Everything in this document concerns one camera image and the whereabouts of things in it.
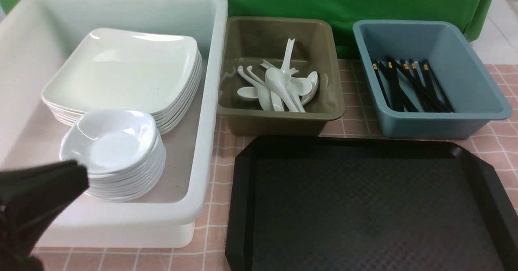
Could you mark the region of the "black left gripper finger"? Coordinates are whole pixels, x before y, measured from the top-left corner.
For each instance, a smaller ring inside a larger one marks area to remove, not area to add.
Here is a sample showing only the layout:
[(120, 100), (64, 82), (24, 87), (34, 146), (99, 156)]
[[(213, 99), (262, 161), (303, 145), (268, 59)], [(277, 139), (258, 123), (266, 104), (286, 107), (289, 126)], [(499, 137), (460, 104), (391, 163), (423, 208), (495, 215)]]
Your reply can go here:
[(0, 267), (2, 271), (42, 271), (32, 255), (41, 236), (89, 188), (87, 168), (75, 160), (0, 175)]

